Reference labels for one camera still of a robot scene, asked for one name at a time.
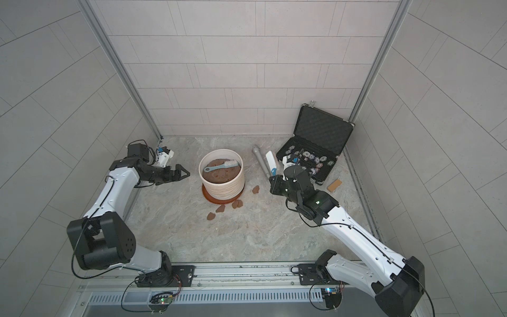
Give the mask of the white blue scrub brush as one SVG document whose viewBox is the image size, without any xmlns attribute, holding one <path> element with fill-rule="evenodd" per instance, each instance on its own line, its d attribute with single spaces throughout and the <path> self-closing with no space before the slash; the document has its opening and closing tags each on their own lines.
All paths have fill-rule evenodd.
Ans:
<svg viewBox="0 0 507 317">
<path fill-rule="evenodd" d="M 278 163 L 275 154 L 272 151 L 268 151 L 265 155 L 270 175 L 275 176 L 277 174 Z"/>
</svg>

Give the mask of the white ceramic pot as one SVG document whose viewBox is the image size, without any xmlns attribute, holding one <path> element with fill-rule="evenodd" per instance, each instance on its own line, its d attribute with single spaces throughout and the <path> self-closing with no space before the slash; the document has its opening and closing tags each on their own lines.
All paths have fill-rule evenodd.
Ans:
<svg viewBox="0 0 507 317">
<path fill-rule="evenodd" d="M 207 166 L 217 166 L 228 160 L 237 160 L 240 165 L 205 173 Z M 203 195 L 216 204 L 227 204 L 238 199 L 245 187 L 244 163 L 241 156 L 230 149 L 218 149 L 204 156 L 199 164 Z"/>
</svg>

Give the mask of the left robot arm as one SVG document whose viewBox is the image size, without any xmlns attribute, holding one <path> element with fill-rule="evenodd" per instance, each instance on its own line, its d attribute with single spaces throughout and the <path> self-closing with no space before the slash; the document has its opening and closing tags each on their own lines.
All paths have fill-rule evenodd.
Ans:
<svg viewBox="0 0 507 317">
<path fill-rule="evenodd" d="M 153 149 L 145 140 L 128 144 L 125 158 L 114 161 L 106 185 L 83 218 L 67 226 L 72 245 L 72 265 L 96 270 L 99 276 L 114 269 L 139 272 L 138 287 L 189 287 L 194 278 L 192 265 L 172 266 L 166 252 L 137 244 L 134 233 L 124 222 L 132 191 L 149 186 L 178 182 L 190 176 L 182 166 L 171 167 L 173 152 L 167 147 Z"/>
</svg>

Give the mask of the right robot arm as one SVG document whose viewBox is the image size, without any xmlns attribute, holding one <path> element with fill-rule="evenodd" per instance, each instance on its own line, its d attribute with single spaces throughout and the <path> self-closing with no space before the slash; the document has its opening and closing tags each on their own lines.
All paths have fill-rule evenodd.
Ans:
<svg viewBox="0 0 507 317">
<path fill-rule="evenodd" d="M 404 258 L 362 228 L 339 202 L 314 188 L 309 173 L 293 165 L 282 175 L 269 177 L 270 192 L 295 203 L 305 224 L 325 228 L 354 252 L 361 264 L 326 250 L 311 269 L 298 266 L 297 273 L 311 277 L 312 285 L 348 284 L 373 297 L 387 316 L 410 316 L 426 292 L 425 267 L 412 256 Z"/>
</svg>

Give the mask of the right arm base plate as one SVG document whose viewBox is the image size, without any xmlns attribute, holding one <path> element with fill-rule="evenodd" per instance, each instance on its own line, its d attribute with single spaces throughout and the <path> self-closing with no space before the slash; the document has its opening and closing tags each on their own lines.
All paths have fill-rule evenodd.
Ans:
<svg viewBox="0 0 507 317">
<path fill-rule="evenodd" d="M 299 278 L 303 286 L 311 285 L 339 285 L 338 280 L 333 279 L 329 273 L 324 271 L 322 265 L 298 264 L 290 268 L 290 272 Z"/>
</svg>

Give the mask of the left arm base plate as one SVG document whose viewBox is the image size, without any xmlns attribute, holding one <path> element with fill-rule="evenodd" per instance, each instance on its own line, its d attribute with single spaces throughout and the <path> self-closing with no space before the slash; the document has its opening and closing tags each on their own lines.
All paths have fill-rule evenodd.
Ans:
<svg viewBox="0 0 507 317">
<path fill-rule="evenodd" d="M 171 272 L 161 268 L 155 272 L 142 273 L 135 279 L 137 287 L 190 287 L 194 278 L 194 265 L 176 265 Z"/>
</svg>

